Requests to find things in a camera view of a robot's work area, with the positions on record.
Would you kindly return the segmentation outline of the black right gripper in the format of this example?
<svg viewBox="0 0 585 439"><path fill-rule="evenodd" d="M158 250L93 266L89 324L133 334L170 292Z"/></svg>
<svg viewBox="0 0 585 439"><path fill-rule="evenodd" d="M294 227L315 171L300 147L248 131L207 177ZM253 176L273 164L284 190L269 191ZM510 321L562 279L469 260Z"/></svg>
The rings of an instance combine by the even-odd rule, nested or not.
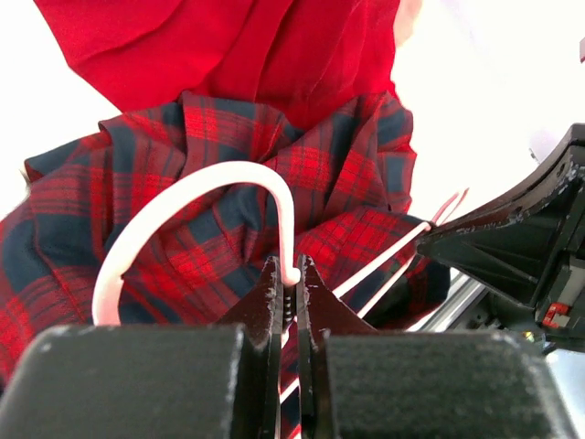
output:
<svg viewBox="0 0 585 439"><path fill-rule="evenodd" d="M418 254L523 307L558 348L584 351L584 125L537 168L537 184L438 227Z"/></svg>

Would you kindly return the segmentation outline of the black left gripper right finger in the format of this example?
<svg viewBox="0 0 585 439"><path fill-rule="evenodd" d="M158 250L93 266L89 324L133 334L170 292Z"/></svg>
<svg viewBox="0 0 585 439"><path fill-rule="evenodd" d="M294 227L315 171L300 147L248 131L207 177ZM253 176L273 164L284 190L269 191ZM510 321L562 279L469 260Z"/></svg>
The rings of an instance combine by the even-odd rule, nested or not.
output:
<svg viewBox="0 0 585 439"><path fill-rule="evenodd" d="M313 258L298 259L296 285L299 408L302 438L336 438L326 342L331 336L370 336L378 332L324 284Z"/></svg>

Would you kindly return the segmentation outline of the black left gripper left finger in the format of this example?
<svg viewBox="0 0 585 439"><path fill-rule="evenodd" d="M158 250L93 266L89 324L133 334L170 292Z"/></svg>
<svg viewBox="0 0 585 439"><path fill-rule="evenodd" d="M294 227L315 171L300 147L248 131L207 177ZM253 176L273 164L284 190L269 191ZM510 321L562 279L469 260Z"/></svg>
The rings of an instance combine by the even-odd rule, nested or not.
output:
<svg viewBox="0 0 585 439"><path fill-rule="evenodd" d="M278 438L281 429L282 280L270 257L253 288L217 324L237 326L241 347L231 367L231 438Z"/></svg>

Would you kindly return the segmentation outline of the red plaid skirt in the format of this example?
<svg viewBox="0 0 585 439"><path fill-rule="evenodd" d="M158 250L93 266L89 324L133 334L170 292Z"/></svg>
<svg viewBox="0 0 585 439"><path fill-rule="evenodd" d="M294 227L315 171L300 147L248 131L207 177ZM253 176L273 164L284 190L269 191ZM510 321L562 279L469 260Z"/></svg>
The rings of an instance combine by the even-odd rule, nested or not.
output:
<svg viewBox="0 0 585 439"><path fill-rule="evenodd" d="M415 252L412 116L385 92L310 128L267 104L197 96L127 112L26 161L1 222L4 438L231 438L217 321L282 280L281 434L297 409L298 259L379 329L442 303L447 267Z"/></svg>

